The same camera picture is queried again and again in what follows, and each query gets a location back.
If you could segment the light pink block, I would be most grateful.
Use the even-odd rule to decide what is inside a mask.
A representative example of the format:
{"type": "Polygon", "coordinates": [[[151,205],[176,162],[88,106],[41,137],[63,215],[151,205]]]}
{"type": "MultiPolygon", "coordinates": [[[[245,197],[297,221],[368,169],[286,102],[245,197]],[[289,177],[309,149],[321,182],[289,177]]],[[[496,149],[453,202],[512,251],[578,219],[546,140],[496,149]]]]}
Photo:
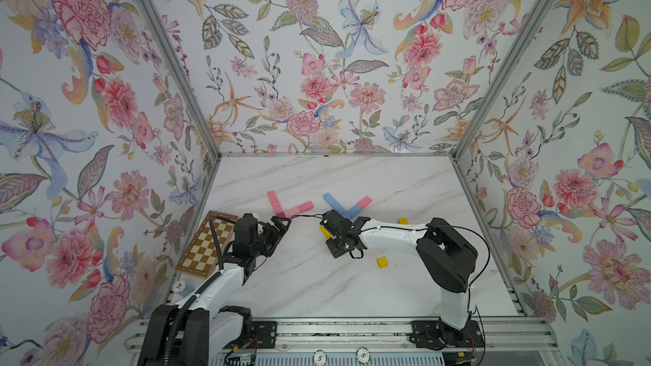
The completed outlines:
{"type": "Polygon", "coordinates": [[[294,215],[299,215],[301,213],[300,207],[291,208],[285,212],[287,218],[292,218],[294,215]]]}

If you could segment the yellow rectangular block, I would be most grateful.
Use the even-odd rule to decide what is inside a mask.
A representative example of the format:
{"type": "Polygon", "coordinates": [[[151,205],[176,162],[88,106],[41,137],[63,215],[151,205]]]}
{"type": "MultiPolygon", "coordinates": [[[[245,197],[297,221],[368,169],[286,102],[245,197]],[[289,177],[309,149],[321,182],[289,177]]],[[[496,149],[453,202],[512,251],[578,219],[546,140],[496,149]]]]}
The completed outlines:
{"type": "Polygon", "coordinates": [[[321,232],[323,233],[323,235],[325,236],[326,239],[331,239],[332,238],[332,235],[330,234],[330,232],[325,227],[320,226],[320,230],[321,230],[321,232]]]}

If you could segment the small blue cube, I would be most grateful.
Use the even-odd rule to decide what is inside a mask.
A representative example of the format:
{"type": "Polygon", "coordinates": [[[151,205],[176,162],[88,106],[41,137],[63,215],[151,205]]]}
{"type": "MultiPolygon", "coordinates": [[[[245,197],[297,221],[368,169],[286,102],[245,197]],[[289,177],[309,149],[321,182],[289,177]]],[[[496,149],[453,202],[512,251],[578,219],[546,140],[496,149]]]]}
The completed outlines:
{"type": "Polygon", "coordinates": [[[346,218],[347,220],[351,219],[351,216],[349,215],[349,212],[347,210],[340,210],[339,213],[340,215],[342,215],[342,217],[346,218]]]}

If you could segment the pink rectangular block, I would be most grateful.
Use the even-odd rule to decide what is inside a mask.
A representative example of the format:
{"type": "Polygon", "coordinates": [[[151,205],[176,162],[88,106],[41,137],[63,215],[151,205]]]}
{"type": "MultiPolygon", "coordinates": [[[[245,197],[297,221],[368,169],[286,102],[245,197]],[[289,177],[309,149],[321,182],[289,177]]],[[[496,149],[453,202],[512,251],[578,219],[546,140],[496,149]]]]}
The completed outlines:
{"type": "Polygon", "coordinates": [[[298,206],[298,213],[303,214],[312,210],[313,208],[314,204],[312,202],[303,203],[298,206]]]}

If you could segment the light blue long block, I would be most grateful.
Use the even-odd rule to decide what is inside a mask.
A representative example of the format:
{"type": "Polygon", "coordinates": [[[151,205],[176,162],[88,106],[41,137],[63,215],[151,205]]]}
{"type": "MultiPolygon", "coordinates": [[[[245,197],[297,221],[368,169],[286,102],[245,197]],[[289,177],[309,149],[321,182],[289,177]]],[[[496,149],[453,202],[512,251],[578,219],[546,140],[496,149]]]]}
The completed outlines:
{"type": "Polygon", "coordinates": [[[344,208],[342,205],[332,196],[330,193],[326,193],[323,195],[323,199],[328,203],[328,205],[337,213],[342,213],[344,211],[344,208]]]}

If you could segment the small yellow cube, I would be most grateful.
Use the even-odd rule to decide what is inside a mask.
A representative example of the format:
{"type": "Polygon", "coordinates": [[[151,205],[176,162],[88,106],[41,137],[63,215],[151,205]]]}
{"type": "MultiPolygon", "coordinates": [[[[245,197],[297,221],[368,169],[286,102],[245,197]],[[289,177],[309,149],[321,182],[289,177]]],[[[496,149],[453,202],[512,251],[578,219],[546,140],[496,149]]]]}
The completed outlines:
{"type": "Polygon", "coordinates": [[[376,262],[379,268],[386,268],[389,265],[389,262],[385,257],[378,258],[376,262]]]}

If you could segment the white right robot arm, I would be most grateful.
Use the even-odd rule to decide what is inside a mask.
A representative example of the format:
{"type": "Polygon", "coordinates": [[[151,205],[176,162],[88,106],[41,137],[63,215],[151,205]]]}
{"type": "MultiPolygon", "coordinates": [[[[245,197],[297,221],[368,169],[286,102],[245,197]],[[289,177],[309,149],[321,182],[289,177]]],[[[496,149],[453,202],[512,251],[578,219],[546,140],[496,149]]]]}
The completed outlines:
{"type": "Polygon", "coordinates": [[[427,224],[388,224],[368,217],[348,220],[335,210],[322,215],[321,228],[328,234],[327,247],[337,259],[355,250],[384,249],[420,258],[430,277],[441,288],[441,314],[427,329],[448,346],[474,334],[471,319],[470,277],[478,252],[457,230],[441,218],[427,224]]]}

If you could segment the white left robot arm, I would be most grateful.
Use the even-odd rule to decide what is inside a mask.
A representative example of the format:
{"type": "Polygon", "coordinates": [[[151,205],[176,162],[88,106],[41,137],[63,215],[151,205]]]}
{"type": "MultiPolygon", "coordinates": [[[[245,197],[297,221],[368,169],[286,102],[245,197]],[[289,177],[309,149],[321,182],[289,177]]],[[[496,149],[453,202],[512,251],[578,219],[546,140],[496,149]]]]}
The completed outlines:
{"type": "Polygon", "coordinates": [[[207,365],[223,349],[255,341],[251,310],[226,301],[269,258],[292,223],[274,216],[269,222],[246,213],[234,226],[234,238],[219,247],[217,270],[178,303],[160,305],[147,324],[138,365],[207,365]]]}

